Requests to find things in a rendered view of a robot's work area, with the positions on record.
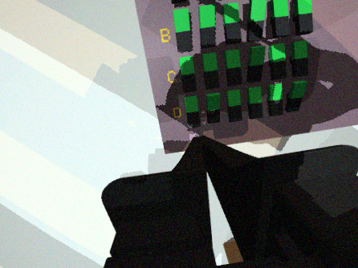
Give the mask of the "switch panel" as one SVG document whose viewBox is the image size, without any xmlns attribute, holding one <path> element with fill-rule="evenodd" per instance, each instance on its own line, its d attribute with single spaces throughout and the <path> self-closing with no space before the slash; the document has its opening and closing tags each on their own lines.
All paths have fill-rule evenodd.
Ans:
<svg viewBox="0 0 358 268">
<path fill-rule="evenodd" d="M 165 154 L 358 125 L 358 0 L 135 0 Z"/>
</svg>

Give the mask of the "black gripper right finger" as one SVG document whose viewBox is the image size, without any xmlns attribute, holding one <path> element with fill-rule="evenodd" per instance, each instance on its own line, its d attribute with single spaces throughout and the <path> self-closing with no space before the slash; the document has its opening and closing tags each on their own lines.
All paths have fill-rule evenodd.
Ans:
<svg viewBox="0 0 358 268">
<path fill-rule="evenodd" d="M 199 136 L 207 173 L 243 261 L 264 258 L 277 185 L 340 173 L 358 173 L 358 148 L 334 145 L 273 156 L 239 152 Z"/>
</svg>

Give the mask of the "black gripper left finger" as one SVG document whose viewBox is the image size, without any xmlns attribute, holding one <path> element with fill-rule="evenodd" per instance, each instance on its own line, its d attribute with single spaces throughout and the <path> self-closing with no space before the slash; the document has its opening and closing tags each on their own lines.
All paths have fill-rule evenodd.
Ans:
<svg viewBox="0 0 358 268">
<path fill-rule="evenodd" d="M 102 191 L 114 230 L 126 221 L 195 213 L 203 245 L 213 245 L 210 197 L 202 142 L 195 136 L 172 171 L 121 177 Z"/>
</svg>

